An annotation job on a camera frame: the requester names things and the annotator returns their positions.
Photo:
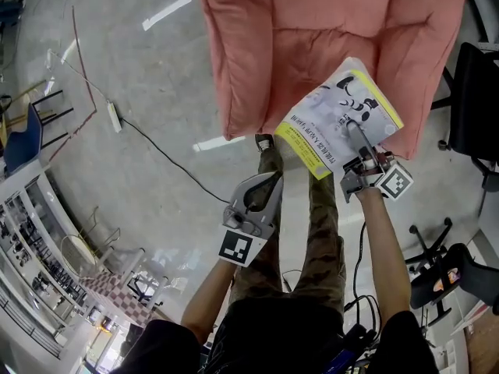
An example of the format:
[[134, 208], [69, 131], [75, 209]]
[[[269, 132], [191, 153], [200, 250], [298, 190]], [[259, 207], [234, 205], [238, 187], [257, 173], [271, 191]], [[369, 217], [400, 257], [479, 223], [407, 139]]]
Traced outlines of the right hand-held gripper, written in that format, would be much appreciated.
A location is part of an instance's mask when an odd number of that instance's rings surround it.
[[379, 189], [384, 198], [398, 200], [412, 186], [412, 176], [391, 152], [374, 149], [357, 122], [348, 121], [346, 129], [358, 157], [343, 166], [345, 201], [364, 189]]

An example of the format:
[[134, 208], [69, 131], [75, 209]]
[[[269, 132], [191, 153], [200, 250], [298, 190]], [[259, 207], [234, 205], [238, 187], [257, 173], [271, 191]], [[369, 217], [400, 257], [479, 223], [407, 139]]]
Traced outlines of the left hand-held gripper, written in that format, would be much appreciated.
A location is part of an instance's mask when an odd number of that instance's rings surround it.
[[251, 176], [235, 188], [231, 206], [225, 208], [222, 217], [221, 259], [241, 267], [253, 262], [274, 233], [271, 222], [282, 190], [283, 177], [278, 171]]

